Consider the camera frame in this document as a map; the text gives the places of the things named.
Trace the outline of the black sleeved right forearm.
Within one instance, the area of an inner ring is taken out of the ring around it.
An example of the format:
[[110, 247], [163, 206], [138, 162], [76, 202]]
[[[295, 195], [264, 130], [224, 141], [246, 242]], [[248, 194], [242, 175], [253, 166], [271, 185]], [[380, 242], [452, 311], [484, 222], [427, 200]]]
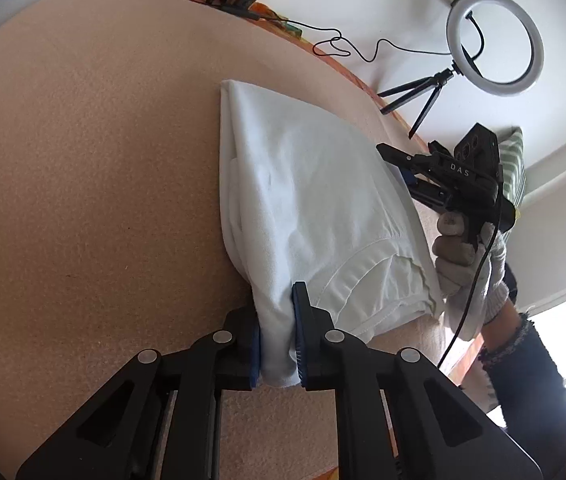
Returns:
[[534, 323], [522, 314], [512, 337], [483, 349], [480, 361], [509, 436], [546, 479], [566, 479], [566, 388]]

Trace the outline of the white gloved right hand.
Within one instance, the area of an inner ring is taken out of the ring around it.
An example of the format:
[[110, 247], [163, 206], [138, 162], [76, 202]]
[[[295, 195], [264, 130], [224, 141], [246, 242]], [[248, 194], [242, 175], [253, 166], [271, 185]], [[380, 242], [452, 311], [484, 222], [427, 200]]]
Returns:
[[504, 283], [507, 247], [497, 232], [488, 249], [495, 231], [490, 223], [482, 227], [476, 246], [466, 243], [468, 229], [460, 212], [442, 214], [437, 229], [440, 236], [432, 251], [446, 304], [446, 323], [454, 332], [459, 331], [460, 339], [469, 341], [496, 318], [508, 300], [509, 287]]

